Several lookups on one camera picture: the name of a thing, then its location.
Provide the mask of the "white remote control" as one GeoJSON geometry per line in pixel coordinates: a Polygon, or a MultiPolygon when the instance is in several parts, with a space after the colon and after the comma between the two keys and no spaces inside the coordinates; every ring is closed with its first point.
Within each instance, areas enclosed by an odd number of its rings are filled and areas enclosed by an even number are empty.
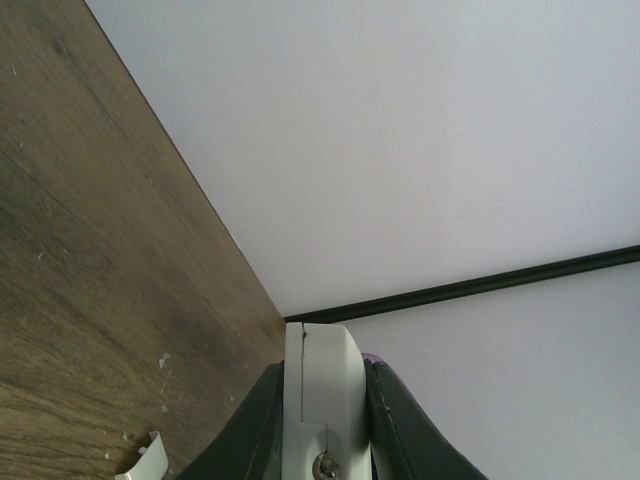
{"type": "Polygon", "coordinates": [[[364,359],[341,325],[286,325],[281,477],[373,477],[364,359]]]}

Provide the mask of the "white battery compartment cover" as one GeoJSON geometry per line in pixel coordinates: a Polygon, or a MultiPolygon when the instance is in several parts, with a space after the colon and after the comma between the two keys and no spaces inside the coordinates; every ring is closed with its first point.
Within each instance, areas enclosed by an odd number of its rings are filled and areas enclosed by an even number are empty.
{"type": "Polygon", "coordinates": [[[128,471],[116,474],[115,480],[162,480],[169,470],[169,460],[161,434],[150,431],[150,444],[138,450],[139,459],[128,471]]]}

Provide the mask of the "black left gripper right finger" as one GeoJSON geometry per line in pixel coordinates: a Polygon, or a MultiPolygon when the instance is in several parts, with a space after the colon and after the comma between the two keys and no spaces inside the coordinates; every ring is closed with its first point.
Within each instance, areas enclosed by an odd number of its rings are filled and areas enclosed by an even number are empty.
{"type": "Polygon", "coordinates": [[[438,430],[383,361],[364,361],[375,479],[479,480],[486,476],[438,430]]]}

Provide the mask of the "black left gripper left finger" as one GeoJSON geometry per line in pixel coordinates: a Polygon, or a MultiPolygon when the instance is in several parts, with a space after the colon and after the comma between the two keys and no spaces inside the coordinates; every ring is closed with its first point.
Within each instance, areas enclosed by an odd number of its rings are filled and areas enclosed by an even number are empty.
{"type": "Polygon", "coordinates": [[[217,437],[177,477],[280,480],[284,364],[269,365],[217,437]]]}

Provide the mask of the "black right corner frame post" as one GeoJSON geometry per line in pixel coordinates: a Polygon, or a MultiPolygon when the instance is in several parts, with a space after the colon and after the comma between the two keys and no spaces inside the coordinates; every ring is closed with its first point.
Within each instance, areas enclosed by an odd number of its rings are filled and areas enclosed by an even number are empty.
{"type": "Polygon", "coordinates": [[[639,261],[637,245],[396,295],[286,316],[287,323],[336,324],[435,303],[604,270],[639,261]]]}

